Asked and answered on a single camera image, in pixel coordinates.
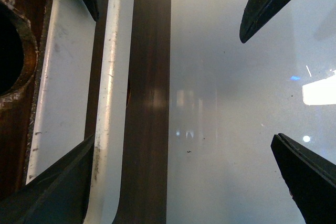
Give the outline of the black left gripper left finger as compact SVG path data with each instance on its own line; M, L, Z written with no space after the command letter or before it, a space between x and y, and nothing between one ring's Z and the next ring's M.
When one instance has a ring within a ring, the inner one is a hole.
M83 223L89 202L94 139L90 136L1 201L1 223Z

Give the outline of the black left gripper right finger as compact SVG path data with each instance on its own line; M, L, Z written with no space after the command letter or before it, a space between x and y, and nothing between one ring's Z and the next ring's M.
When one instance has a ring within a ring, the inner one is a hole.
M271 150L306 223L335 223L335 164L279 133Z

